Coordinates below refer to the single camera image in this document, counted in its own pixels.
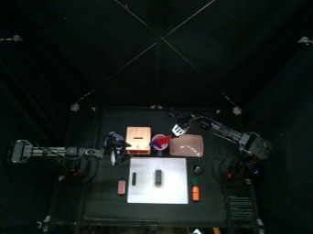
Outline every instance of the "ceiling wire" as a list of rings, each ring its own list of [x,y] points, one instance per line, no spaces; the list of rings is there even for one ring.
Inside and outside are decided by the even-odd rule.
[[[168,43],[168,41],[164,39],[170,34],[172,34],[178,28],[180,28],[214,2],[215,0],[211,0],[167,34],[164,37],[160,37],[158,32],[150,27],[150,25],[135,15],[135,13],[128,9],[127,6],[124,6],[119,0],[115,0],[115,2],[121,6],[121,8],[135,17],[135,19],[147,27],[147,29],[156,35],[156,37],[166,43],[166,45],[179,54],[179,56],[183,58],[183,60],[190,64],[190,66],[194,68],[194,70],[198,72],[198,74],[206,78],[206,75],[203,72],[192,65],[192,63],[183,57],[183,55],[178,52],[178,50],[174,48],[174,46]]]
[[[170,36],[216,0],[211,0],[164,36]]]
[[[127,6],[124,6],[119,0],[115,0],[115,2],[120,5],[120,7],[134,16],[134,18],[146,26],[146,28],[156,35],[156,37],[166,43],[166,45],[178,53],[178,55],[183,58],[183,60],[190,64],[190,66],[194,68],[194,70],[198,72],[198,74],[206,78],[206,75],[203,72],[192,65],[192,63],[183,57],[183,55],[179,53],[179,51],[174,48],[174,46],[168,43],[168,41],[164,39],[167,36],[170,36],[216,0],[211,0],[163,37],[159,36],[159,33],[155,32],[155,30],[150,27],[150,25],[135,15],[135,13],[128,9]],[[111,80],[116,74],[156,45],[156,43],[151,44],[148,48],[146,48],[105,79],[105,81]],[[85,96],[89,95],[89,93],[93,92],[91,90],[73,104],[79,104],[79,102],[85,98]]]

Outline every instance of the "black curtain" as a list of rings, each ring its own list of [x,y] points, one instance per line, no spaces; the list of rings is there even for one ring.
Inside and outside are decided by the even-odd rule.
[[[250,102],[246,131],[273,145],[257,181],[261,217],[269,233],[313,233],[313,46],[301,46]]]
[[[57,170],[36,160],[6,164],[9,145],[25,139],[43,146],[63,146],[69,112],[69,104],[40,74],[23,44],[0,42],[1,233],[36,233],[36,222],[47,215]]]

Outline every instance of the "black background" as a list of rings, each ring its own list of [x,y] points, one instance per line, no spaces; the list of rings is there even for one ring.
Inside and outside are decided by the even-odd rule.
[[[23,38],[0,42],[1,229],[45,217],[55,172],[6,165],[6,148],[17,139],[63,145],[72,103],[223,110],[226,95],[245,130],[274,146],[255,185],[263,223],[270,233],[313,231],[313,45],[297,43],[313,38],[311,1],[0,6],[0,38]]]

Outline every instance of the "table surface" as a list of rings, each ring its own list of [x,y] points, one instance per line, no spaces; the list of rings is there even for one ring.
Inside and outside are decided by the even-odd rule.
[[[176,123],[164,110],[142,110],[123,108],[99,108],[95,111],[76,113],[69,126],[67,143],[79,147],[100,148],[109,132],[126,136],[127,126],[150,127],[151,135],[168,135]],[[191,111],[179,111],[180,116]],[[202,112],[216,119],[214,112]],[[108,157],[97,161],[97,173],[92,181],[84,185],[57,185],[51,205],[53,222],[73,223],[79,221],[93,225],[113,226],[170,226],[170,227],[227,227],[223,186],[214,179],[211,163],[219,156],[238,155],[237,147],[219,139],[196,123],[187,134],[203,137],[204,153],[202,157],[186,157],[188,204],[143,204],[127,203],[127,195],[117,195],[119,180],[128,181],[130,161],[112,166]],[[150,157],[158,157],[151,150]],[[162,157],[170,155],[168,147]],[[200,165],[203,172],[198,176],[200,200],[192,202],[192,166]]]

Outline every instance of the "black table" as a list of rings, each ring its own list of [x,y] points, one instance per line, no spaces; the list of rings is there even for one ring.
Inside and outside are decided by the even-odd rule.
[[[182,116],[194,110],[179,110]],[[239,129],[239,119],[231,112],[219,115],[200,110],[220,122]],[[75,112],[68,129],[65,144],[79,147],[100,148],[109,132],[126,136],[127,126],[150,127],[151,135],[171,133],[176,123],[167,115],[168,110],[130,109],[97,107]],[[220,227],[250,228],[257,231],[257,205],[253,185],[226,188],[214,179],[211,165],[218,157],[238,156],[239,152],[231,143],[218,138],[196,123],[187,134],[203,137],[204,154],[202,157],[187,157],[188,204],[134,204],[127,203],[127,195],[117,195],[119,180],[128,181],[130,161],[112,166],[108,157],[97,161],[96,176],[89,183],[56,183],[51,202],[49,222],[55,225],[136,226],[136,227]],[[151,150],[151,157],[158,156]],[[168,148],[163,157],[171,156]],[[203,173],[198,176],[200,200],[192,202],[192,166],[200,165]],[[249,217],[242,218],[242,210]]]

